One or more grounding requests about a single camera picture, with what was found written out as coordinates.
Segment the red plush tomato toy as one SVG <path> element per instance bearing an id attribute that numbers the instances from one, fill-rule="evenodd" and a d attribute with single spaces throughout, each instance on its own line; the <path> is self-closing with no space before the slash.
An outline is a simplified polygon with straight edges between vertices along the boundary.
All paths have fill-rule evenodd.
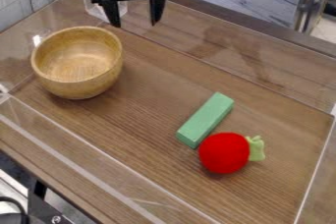
<path id="1" fill-rule="evenodd" d="M 218 133 L 205 138 L 198 148 L 200 162 L 213 173 L 229 174 L 249 162 L 265 160 L 265 142 L 261 136 Z"/>

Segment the green rectangular block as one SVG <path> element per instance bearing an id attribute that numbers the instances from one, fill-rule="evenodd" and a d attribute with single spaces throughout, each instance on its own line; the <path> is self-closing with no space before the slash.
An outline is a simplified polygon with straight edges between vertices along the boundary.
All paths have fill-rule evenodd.
<path id="1" fill-rule="evenodd" d="M 189 148 L 197 148 L 232 108 L 233 99 L 216 92 L 178 128 L 177 140 Z"/>

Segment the clear acrylic front barrier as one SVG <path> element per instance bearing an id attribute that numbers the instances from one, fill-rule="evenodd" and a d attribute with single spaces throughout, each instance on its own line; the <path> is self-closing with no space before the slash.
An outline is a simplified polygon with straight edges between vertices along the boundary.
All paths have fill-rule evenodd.
<path id="1" fill-rule="evenodd" d="M 0 150 L 100 224 L 218 224 L 8 93 Z"/>

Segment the clear acrylic corner bracket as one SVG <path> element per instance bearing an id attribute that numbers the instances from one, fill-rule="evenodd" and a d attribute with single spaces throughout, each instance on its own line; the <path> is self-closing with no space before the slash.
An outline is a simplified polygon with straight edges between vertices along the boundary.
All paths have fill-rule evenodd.
<path id="1" fill-rule="evenodd" d="M 93 16 L 94 18 L 100 19 L 104 22 L 108 22 L 108 16 L 105 14 L 105 11 L 102 7 L 98 4 L 93 4 L 90 0 L 82 0 L 84 2 L 84 8 L 85 12 Z M 118 12 L 120 12 L 120 17 L 124 16 L 126 13 L 126 1 L 120 1 L 118 2 Z"/>

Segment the metal chair frame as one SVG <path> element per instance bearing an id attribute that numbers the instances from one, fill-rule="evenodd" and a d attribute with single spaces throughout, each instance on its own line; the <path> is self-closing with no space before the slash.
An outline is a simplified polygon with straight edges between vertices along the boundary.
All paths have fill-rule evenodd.
<path id="1" fill-rule="evenodd" d="M 334 0 L 298 0 L 293 29 L 301 33 L 310 34 L 324 13 L 325 7 Z"/>

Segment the black table leg bracket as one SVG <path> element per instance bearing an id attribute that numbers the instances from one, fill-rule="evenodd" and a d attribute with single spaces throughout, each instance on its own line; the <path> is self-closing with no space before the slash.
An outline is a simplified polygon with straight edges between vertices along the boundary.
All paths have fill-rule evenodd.
<path id="1" fill-rule="evenodd" d="M 73 224 L 65 216 L 45 202 L 46 186 L 40 180 L 29 188 L 28 213 L 33 224 Z"/>

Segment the light wooden bowl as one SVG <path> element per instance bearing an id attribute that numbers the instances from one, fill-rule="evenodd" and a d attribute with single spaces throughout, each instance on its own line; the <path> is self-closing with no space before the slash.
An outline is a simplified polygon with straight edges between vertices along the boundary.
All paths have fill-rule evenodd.
<path id="1" fill-rule="evenodd" d="M 97 27 L 52 33 L 32 52 L 30 65 L 41 86 L 66 99 L 86 99 L 116 83 L 124 65 L 118 37 Z"/>

